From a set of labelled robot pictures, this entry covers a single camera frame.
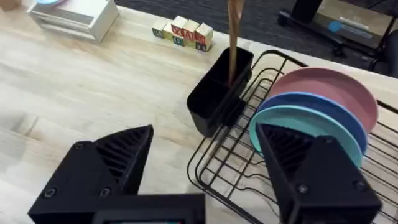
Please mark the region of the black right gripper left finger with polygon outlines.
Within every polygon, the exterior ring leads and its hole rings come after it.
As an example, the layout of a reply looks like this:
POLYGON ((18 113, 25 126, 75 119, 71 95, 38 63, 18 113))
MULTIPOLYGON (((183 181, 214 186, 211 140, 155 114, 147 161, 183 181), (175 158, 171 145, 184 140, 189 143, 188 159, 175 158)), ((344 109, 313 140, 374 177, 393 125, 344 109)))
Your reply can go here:
POLYGON ((137 195, 151 124, 73 144, 28 211, 34 223, 91 223, 99 201, 137 195))

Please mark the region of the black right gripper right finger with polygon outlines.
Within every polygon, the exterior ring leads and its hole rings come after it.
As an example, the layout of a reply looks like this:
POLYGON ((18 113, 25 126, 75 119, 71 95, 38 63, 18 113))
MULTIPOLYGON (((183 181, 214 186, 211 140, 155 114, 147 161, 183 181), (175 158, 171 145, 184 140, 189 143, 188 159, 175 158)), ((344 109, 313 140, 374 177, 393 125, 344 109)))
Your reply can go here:
POLYGON ((281 223, 371 223, 382 202, 332 136, 257 124, 281 223))

